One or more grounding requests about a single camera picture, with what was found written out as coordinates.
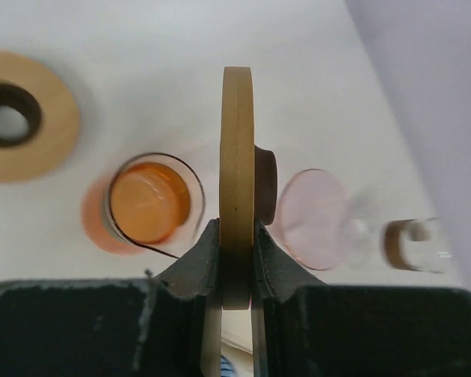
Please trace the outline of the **clear glass carafe brown collar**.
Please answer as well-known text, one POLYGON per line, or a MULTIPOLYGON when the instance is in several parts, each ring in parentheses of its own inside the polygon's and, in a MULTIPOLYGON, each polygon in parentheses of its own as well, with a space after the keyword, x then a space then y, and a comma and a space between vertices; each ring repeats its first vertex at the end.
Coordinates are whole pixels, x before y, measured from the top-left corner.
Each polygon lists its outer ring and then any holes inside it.
POLYGON ((382 237, 383 255, 394 269, 444 274, 452 255, 439 218, 390 221, 382 237))

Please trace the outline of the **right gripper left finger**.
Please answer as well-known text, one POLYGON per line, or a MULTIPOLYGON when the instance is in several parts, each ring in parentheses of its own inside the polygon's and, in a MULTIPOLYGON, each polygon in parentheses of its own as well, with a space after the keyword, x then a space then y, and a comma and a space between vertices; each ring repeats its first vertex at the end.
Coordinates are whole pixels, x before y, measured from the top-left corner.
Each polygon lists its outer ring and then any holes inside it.
POLYGON ((218 376, 219 223, 153 276, 0 283, 0 376, 218 376))

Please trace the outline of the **orange glass carafe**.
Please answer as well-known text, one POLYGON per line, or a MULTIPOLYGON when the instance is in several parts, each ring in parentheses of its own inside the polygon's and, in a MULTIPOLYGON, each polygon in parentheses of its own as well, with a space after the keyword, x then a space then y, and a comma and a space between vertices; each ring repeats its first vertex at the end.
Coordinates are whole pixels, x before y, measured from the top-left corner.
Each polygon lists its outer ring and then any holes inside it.
POLYGON ((145 251, 178 259, 197 239, 206 196, 182 159, 144 153, 95 181, 81 207, 85 234, 118 255, 145 251))

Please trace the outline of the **blue glass dripper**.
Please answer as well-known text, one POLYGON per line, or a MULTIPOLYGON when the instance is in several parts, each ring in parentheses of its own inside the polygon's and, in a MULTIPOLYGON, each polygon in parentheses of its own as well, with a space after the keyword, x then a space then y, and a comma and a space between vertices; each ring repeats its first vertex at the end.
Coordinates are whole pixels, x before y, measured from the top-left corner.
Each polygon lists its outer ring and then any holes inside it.
POLYGON ((221 377, 236 377, 233 364, 225 356, 221 356, 221 377))

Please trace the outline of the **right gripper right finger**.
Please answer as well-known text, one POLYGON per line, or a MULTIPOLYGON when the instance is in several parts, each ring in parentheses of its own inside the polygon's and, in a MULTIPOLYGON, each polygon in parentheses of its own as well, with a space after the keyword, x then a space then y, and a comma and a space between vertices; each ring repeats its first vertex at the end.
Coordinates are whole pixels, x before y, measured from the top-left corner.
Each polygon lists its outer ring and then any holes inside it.
POLYGON ((471 376, 471 293, 328 285, 255 225, 257 376, 471 376))

